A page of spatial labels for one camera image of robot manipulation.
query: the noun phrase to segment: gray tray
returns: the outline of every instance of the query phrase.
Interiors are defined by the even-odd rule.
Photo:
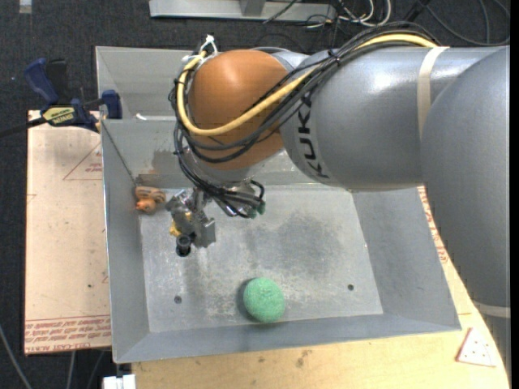
[[[175,252],[164,209],[135,210],[136,184],[189,188],[168,121],[104,120],[101,136],[113,353],[118,363],[457,330],[450,292],[415,189],[356,193],[310,181],[281,152],[256,179],[255,220],[210,206],[217,243]],[[274,324],[251,320],[243,284],[274,279]]]

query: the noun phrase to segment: black carpet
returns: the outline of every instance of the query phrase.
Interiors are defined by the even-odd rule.
[[[91,100],[97,96],[93,56],[97,45],[193,49],[200,37],[212,33],[221,50],[275,45],[311,53],[337,47],[362,30],[357,25],[345,25],[343,30],[330,26],[321,32],[276,22],[150,19],[148,1],[32,0],[32,14],[27,15],[19,13],[19,0],[0,0],[0,130],[24,124],[28,109],[43,106],[23,78],[24,68],[36,58],[65,58],[71,87],[81,88],[84,99]],[[414,1],[392,0],[392,19],[403,19]],[[510,0],[499,1],[509,9]],[[497,4],[484,2],[491,40],[502,41],[509,34],[509,20]],[[431,7],[460,34],[475,41],[485,39],[485,17],[478,0],[433,0]],[[446,31],[426,11],[417,23],[444,45],[474,45]],[[24,132],[0,139],[0,324],[33,388],[63,388],[70,354],[25,357],[22,352],[26,148]],[[93,350],[78,352],[72,388],[85,388],[99,355]],[[108,353],[98,374],[115,373]],[[1,344],[0,387],[24,387]]]

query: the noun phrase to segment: blue clamp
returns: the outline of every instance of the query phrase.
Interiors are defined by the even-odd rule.
[[[70,106],[74,109],[73,113],[71,112],[70,107],[69,109],[65,109],[65,105],[57,105],[59,95],[54,89],[52,81],[45,72],[45,64],[46,60],[44,58],[39,58],[27,66],[24,71],[24,77],[31,89],[35,93],[43,96],[46,101],[45,107],[43,107],[43,109],[40,111],[41,116],[51,126],[78,126],[97,132],[97,118],[95,118],[92,114],[90,114],[89,111],[84,108],[84,105],[78,98],[73,98],[71,100]],[[106,105],[108,109],[108,118],[122,118],[120,98],[114,90],[110,89],[108,91],[104,91],[101,99],[93,102]]]

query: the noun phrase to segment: green ball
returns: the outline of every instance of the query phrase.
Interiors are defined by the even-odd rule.
[[[285,313],[285,298],[269,278],[254,278],[245,287],[243,302],[248,313],[262,323],[272,323]]]

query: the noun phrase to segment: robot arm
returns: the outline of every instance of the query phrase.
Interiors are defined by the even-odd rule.
[[[440,48],[392,24],[310,57],[201,50],[175,90],[181,167],[229,216],[264,209],[251,177],[283,146],[327,185],[424,184],[467,289],[506,338],[509,47]]]

